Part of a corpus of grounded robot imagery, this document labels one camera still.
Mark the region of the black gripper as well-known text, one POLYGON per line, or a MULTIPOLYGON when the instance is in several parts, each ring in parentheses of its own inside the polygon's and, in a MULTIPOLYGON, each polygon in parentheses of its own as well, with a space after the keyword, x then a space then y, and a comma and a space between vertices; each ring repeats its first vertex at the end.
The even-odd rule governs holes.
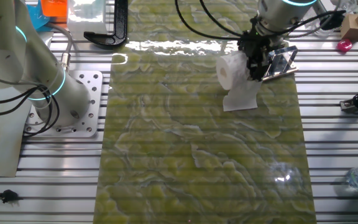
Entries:
POLYGON ((270 66, 269 52, 278 49, 278 37, 267 29, 263 17, 250 20, 252 28, 244 31, 237 41, 238 50, 247 55, 249 78, 261 81, 270 66))

